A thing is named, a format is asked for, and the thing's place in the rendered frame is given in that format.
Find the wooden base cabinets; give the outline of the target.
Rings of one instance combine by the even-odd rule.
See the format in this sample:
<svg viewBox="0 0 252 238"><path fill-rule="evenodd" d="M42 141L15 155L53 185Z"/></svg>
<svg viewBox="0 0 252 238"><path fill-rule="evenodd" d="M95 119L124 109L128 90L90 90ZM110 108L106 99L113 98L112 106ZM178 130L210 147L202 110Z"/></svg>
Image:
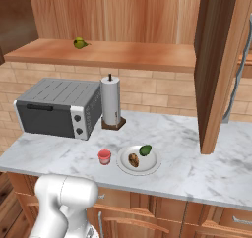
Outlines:
<svg viewBox="0 0 252 238"><path fill-rule="evenodd" d="M90 223L104 238L252 238L252 211L222 208L109 188L88 209Z"/></svg>

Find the dark wooden cabinet door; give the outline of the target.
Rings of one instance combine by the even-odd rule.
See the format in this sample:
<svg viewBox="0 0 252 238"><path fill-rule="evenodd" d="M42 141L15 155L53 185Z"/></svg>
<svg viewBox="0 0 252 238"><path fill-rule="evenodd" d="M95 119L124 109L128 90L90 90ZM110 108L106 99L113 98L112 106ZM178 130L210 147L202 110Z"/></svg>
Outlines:
<svg viewBox="0 0 252 238"><path fill-rule="evenodd" d="M31 0L0 0L0 66L5 54L37 39Z"/></svg>

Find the wooden wall cabinet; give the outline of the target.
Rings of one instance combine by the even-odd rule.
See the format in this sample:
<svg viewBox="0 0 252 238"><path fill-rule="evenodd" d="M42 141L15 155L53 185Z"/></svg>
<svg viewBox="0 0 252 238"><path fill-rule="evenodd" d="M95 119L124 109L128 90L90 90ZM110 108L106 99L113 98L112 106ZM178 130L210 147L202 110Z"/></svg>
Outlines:
<svg viewBox="0 0 252 238"><path fill-rule="evenodd" d="M38 39L10 53L30 63L195 72L201 0L31 0ZM77 49L81 37L89 46Z"/></svg>

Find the yellow-green pear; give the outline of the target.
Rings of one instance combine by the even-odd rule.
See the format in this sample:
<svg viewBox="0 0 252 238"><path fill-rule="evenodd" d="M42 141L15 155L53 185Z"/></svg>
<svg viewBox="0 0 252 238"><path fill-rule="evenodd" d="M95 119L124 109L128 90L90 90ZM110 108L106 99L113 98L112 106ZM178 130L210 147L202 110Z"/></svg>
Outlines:
<svg viewBox="0 0 252 238"><path fill-rule="evenodd" d="M87 47L89 46L89 44L87 42L85 42L81 37L76 37L74 39L74 46L77 48L77 49L82 49L84 47Z"/></svg>

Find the red jam jar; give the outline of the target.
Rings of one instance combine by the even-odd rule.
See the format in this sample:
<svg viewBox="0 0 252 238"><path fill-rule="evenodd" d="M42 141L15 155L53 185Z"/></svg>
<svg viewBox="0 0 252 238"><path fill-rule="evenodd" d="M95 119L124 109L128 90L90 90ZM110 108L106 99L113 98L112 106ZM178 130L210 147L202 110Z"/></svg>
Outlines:
<svg viewBox="0 0 252 238"><path fill-rule="evenodd" d="M98 156L99 162L102 165L107 165L110 162L110 159L111 159L111 152L108 149L102 149L98 153L97 156Z"/></svg>

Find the green avocado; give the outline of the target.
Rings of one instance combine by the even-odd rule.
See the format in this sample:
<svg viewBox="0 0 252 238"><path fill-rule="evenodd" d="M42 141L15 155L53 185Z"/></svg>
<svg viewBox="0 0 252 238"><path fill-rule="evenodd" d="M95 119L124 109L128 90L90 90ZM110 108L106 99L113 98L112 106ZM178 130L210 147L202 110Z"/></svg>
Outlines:
<svg viewBox="0 0 252 238"><path fill-rule="evenodd" d="M141 146L139 149L139 154L141 156L147 156L152 150L152 146L151 145L144 145Z"/></svg>

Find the white plate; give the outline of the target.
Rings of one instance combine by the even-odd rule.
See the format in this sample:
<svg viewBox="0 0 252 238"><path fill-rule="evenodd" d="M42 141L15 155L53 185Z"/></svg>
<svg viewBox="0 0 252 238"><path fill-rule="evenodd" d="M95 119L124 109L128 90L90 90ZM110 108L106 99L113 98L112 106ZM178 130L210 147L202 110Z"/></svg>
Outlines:
<svg viewBox="0 0 252 238"><path fill-rule="evenodd" d="M152 174L159 169L161 157L158 151L151 149L148 155L141 156L140 148L140 146L130 146L119 151L116 163L122 171L135 176L144 176ZM132 161L129 158L130 155L133 155L134 160L137 160L137 167L132 165Z"/></svg>

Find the grey toaster oven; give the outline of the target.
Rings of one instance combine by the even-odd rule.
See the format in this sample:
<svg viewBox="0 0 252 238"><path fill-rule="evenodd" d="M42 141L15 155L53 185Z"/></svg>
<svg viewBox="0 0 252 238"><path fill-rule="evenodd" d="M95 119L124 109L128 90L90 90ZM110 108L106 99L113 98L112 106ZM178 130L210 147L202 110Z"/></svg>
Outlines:
<svg viewBox="0 0 252 238"><path fill-rule="evenodd" d="M53 111L27 109L27 104L50 105ZM14 101L14 108L26 133L87 140L101 116L100 84L43 78Z"/></svg>

